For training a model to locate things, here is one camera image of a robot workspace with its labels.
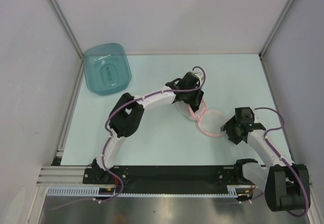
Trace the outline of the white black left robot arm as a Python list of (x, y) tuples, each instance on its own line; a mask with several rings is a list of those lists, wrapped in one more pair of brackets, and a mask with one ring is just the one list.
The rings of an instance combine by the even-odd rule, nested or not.
[(184, 77), (166, 83), (160, 90), (141, 96), (125, 93), (120, 97), (105, 123), (108, 140), (101, 154), (91, 164), (92, 174), (99, 183), (107, 183), (111, 177), (120, 180), (111, 169), (123, 142), (138, 130), (146, 111), (177, 102), (189, 105), (193, 112), (199, 109), (206, 73), (201, 67), (196, 68), (201, 72), (191, 70)]

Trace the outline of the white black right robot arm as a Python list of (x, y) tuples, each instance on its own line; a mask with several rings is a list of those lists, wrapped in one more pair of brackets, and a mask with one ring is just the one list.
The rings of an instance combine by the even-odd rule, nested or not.
[(247, 143), (265, 165), (262, 167), (254, 159), (237, 160), (234, 180), (239, 184), (248, 181), (256, 184), (271, 211), (286, 211), (294, 217), (305, 217), (311, 204), (308, 169), (279, 152), (267, 136), (271, 129), (257, 121), (254, 110), (250, 107), (236, 108), (234, 116), (221, 127), (221, 131), (234, 144)]

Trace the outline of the pink mesh laundry bag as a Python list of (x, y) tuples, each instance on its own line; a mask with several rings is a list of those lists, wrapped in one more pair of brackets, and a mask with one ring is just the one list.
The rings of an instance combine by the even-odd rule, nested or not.
[(190, 105), (184, 102), (178, 102), (177, 108), (189, 120), (195, 121), (198, 129), (203, 134), (214, 138), (225, 135), (221, 131), (221, 126), (227, 122), (228, 116), (217, 109), (208, 109), (204, 99), (202, 99), (196, 112), (193, 111)]

